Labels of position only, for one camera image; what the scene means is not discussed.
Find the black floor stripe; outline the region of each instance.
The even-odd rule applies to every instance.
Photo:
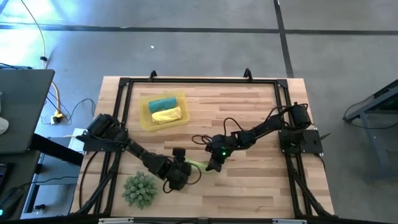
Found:
[[[0,24],[0,29],[23,29],[35,27],[35,24]],[[91,32],[203,32],[203,33],[238,33],[238,34],[277,34],[278,29],[245,29],[245,28],[179,28],[179,27],[101,27],[76,25],[41,24],[47,31],[91,31]]]
[[[278,0],[274,0],[274,5],[275,5],[275,12],[276,12],[276,19],[277,19],[278,28],[279,28],[280,43],[282,44],[282,53],[284,56],[287,78],[294,78],[292,62],[290,61],[289,48],[287,46],[284,21],[282,19],[282,13],[280,11],[280,6],[279,6]]]
[[[308,35],[398,35],[398,30],[300,30],[286,29],[286,34]]]

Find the green plant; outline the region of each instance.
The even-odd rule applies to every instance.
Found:
[[[123,185],[126,191],[122,194],[129,206],[136,206],[140,209],[149,207],[157,195],[157,187],[153,176],[145,175],[137,171],[134,177],[128,177]]]

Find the yellow cable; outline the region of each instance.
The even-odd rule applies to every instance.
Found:
[[[56,115],[56,117],[61,118],[63,115],[60,112],[60,100],[59,100],[58,88],[54,82],[51,82],[51,85],[54,87],[55,96],[57,98],[57,110],[55,110],[54,114]]]
[[[25,6],[27,12],[30,14],[30,16],[31,16],[31,18],[33,19],[33,21],[35,21],[35,24],[36,24],[37,28],[38,28],[39,31],[40,31],[40,35],[42,36],[42,42],[43,42],[43,57],[45,57],[45,41],[44,41],[44,36],[43,36],[42,29],[40,28],[39,23],[37,23],[37,21],[36,21],[35,17],[33,16],[33,14],[30,12],[29,8],[26,6],[24,0],[21,0],[21,2],[22,2],[23,5]],[[42,60],[42,62],[43,62],[43,69],[45,69],[45,62],[44,62],[44,60]],[[56,96],[56,99],[57,99],[57,109],[55,110],[54,115],[55,115],[56,117],[58,117],[58,118],[62,118],[63,115],[60,113],[61,107],[60,107],[60,95],[59,95],[59,93],[58,93],[58,88],[57,88],[57,86],[55,85],[55,83],[54,83],[53,81],[51,81],[51,85],[54,87],[55,96]]]

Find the gray concrete floor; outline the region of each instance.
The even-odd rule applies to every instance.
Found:
[[[277,29],[272,0],[26,0],[40,23],[120,27]],[[286,29],[394,30],[392,0],[280,0]],[[10,0],[0,23],[31,22]],[[62,103],[72,109],[98,99],[105,75],[233,76],[246,67],[255,77],[286,77],[279,34],[45,31],[49,68],[56,71]],[[304,78],[314,122],[323,133],[326,174],[335,212],[343,218],[398,223],[398,183],[364,182],[374,172],[364,131],[341,120],[349,105],[397,79],[398,36],[288,35],[297,78]],[[40,68],[37,30],[0,30],[0,62]],[[73,124],[39,122],[43,136],[64,136],[90,123],[91,105],[79,106]],[[53,113],[46,104],[45,122]]]

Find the white cable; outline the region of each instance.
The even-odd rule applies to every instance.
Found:
[[[45,57],[45,41],[44,41],[44,36],[43,36],[42,29],[40,28],[40,26],[37,23],[37,21],[36,21],[35,17],[33,16],[33,14],[30,12],[29,8],[26,6],[24,0],[21,0],[21,2],[25,6],[27,12],[29,12],[29,14],[30,14],[31,18],[33,19],[33,21],[35,21],[35,24],[36,24],[37,28],[40,31],[40,35],[42,36],[42,41],[43,41],[43,57]],[[42,60],[42,62],[43,62],[43,69],[45,69],[45,61]],[[60,100],[59,100],[58,88],[57,88],[57,86],[55,85],[55,83],[53,81],[51,81],[51,85],[54,87],[55,96],[57,96],[56,97],[57,98],[57,109],[55,110],[55,115],[57,115],[57,114],[60,114],[60,112],[59,112],[60,111]]]
[[[45,41],[44,41],[44,36],[43,36],[43,32],[42,29],[40,28],[39,24],[37,23],[35,17],[33,16],[33,14],[30,12],[29,8],[26,6],[26,4],[24,3],[24,0],[21,0],[21,2],[23,3],[23,5],[25,6],[27,12],[29,12],[30,16],[32,17],[32,19],[35,21],[35,24],[37,26],[37,28],[40,31],[40,35],[42,36],[42,41],[43,41],[43,57],[45,57]]]

